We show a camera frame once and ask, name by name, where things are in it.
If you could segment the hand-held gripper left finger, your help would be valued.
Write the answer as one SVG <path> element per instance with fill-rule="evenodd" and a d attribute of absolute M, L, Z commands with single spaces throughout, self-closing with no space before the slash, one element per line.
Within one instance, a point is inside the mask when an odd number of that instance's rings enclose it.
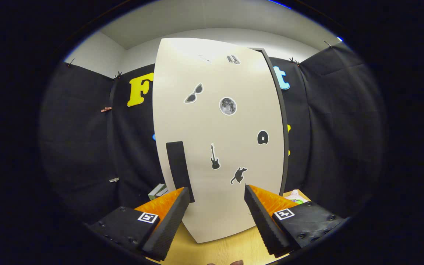
<path fill-rule="evenodd" d="M 120 206 L 87 229 L 127 255 L 163 261 L 189 204 L 190 190 L 182 187 L 136 208 Z"/>

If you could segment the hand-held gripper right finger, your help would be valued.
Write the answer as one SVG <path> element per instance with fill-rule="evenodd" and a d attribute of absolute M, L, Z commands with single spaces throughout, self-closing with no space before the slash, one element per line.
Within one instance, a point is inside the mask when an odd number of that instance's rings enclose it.
<path fill-rule="evenodd" d="M 298 204 L 254 185 L 245 186 L 244 201 L 267 251 L 276 258 L 315 247 L 347 222 L 315 202 Z"/>

